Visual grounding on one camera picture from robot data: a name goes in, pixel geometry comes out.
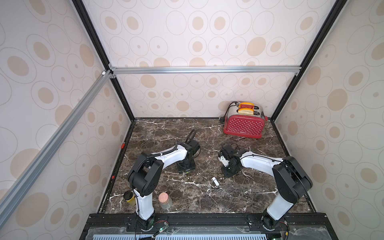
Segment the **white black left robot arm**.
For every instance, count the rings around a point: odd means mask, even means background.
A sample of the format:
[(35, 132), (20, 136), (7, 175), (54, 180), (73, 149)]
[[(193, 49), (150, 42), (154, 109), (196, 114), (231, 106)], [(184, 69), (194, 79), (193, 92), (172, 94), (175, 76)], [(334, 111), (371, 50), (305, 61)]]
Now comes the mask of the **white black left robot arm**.
[(195, 157), (200, 150), (196, 140), (177, 142), (170, 149), (158, 153), (142, 152), (128, 173), (127, 179), (134, 191), (137, 203), (137, 218), (142, 229), (148, 230), (154, 224), (153, 191), (157, 187), (162, 171), (176, 164), (180, 174), (196, 168)]

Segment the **white usb drive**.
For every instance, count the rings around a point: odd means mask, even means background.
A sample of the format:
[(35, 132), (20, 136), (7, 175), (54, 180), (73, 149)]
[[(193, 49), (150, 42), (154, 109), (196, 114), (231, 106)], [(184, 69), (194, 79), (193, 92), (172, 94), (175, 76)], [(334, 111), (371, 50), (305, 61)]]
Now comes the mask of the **white usb drive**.
[(215, 177), (212, 177), (212, 181), (215, 183), (216, 187), (220, 186), (219, 182), (217, 181), (217, 179)]

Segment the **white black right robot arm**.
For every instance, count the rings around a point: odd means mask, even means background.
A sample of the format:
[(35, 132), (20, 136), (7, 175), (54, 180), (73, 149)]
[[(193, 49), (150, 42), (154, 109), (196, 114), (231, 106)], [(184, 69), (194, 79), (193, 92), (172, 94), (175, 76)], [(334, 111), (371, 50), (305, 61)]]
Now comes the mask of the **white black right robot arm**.
[(226, 178), (236, 175), (243, 168), (274, 177), (278, 193), (261, 218), (268, 230), (274, 229), (281, 218), (313, 187), (309, 175), (291, 156), (272, 158), (224, 145), (218, 153), (218, 159), (223, 164), (222, 172)]

